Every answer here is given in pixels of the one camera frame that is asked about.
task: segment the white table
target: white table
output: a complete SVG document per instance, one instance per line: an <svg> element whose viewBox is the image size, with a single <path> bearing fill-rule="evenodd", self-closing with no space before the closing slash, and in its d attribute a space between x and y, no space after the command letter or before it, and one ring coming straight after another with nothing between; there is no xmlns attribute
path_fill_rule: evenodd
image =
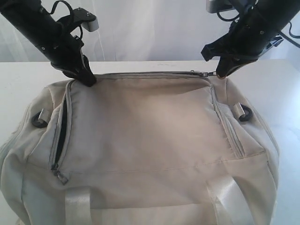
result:
<svg viewBox="0 0 300 225"><path fill-rule="evenodd" d="M95 74L108 72L214 71L217 61L93 62ZM21 120L26 105L53 82L65 80L47 62L0 63L0 144ZM278 204L274 225L300 221L300 73L285 60L262 60L231 75L270 125L281 148ZM0 195L0 224L16 215Z"/></svg>

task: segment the white backdrop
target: white backdrop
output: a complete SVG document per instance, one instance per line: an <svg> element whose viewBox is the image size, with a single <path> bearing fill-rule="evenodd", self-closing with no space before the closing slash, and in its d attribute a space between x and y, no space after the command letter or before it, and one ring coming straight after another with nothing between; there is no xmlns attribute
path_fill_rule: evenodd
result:
<svg viewBox="0 0 300 225"><path fill-rule="evenodd" d="M83 36L83 51L90 61L202 60L203 46L224 35L230 25L207 13L204 0L67 1L98 17L100 29ZM50 11L54 2L42 4ZM67 14L60 3L53 17ZM294 32L300 34L300 16L293 22ZM0 61L47 61L3 16L0 27ZM286 58L300 68L300 51L287 42L264 58Z"/></svg>

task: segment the metal grommet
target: metal grommet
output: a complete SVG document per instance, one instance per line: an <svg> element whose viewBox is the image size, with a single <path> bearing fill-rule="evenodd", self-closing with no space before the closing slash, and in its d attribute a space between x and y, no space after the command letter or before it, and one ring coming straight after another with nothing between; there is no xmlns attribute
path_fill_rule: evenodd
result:
<svg viewBox="0 0 300 225"><path fill-rule="evenodd" d="M247 122L247 121L249 121L252 118L253 112L252 112L252 110L248 106L245 106L245 105L242 105L242 104L241 104L241 106L242 106L242 108L243 108L243 110L245 112L245 115L244 116L240 116L239 117L239 121L241 121L241 122Z"/></svg>
<svg viewBox="0 0 300 225"><path fill-rule="evenodd" d="M38 112L34 117L32 117L31 119L31 123L33 126L35 126L36 128L46 128L48 126L48 123L46 123L45 121L43 121L42 123L38 120L39 115L41 114L42 111Z"/></svg>

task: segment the beige duffel bag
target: beige duffel bag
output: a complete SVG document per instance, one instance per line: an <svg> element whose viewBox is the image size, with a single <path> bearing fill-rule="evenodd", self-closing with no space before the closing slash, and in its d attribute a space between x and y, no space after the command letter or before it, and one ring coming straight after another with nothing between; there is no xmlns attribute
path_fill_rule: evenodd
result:
<svg viewBox="0 0 300 225"><path fill-rule="evenodd" d="M20 223L270 224L278 147L230 79L211 75L46 87L0 149L1 190Z"/></svg>

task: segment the robotic arm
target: robotic arm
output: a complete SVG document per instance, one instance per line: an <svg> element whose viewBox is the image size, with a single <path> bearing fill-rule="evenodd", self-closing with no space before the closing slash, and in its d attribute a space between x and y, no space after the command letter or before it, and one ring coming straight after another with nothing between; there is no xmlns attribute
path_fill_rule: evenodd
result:
<svg viewBox="0 0 300 225"><path fill-rule="evenodd" d="M60 2L68 7L70 15L54 21L51 14ZM229 32L206 45L201 52L206 61L220 57L216 73L219 78L225 78L257 61L283 41L278 34L300 11L300 1L206 0L206 7L219 17L222 11L236 9L239 12L236 18L240 19L232 21ZM96 83L89 61L81 51L81 25L88 31L99 28L93 14L83 8L73 10L64 0L56 1L50 13L43 8L41 0L0 0L0 12L50 60L54 68L86 86ZM73 37L70 33L77 27L81 29L81 36Z"/></svg>

